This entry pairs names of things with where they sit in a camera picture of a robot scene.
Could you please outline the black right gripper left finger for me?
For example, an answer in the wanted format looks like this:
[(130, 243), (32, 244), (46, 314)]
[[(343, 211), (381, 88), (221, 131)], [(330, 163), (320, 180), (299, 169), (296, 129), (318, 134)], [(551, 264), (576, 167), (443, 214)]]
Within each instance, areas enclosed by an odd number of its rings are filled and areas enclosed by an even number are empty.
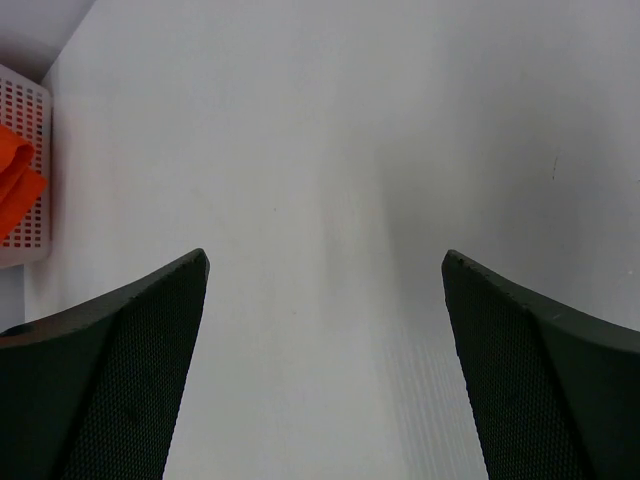
[(1, 335), (5, 479), (163, 476), (202, 319), (209, 261), (151, 274)]

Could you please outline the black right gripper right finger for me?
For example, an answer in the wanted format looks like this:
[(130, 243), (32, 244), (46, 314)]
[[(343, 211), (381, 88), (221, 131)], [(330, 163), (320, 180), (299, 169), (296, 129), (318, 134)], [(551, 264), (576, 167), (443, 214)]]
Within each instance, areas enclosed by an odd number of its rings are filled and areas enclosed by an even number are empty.
[(635, 479), (639, 334), (449, 251), (456, 353), (492, 479)]

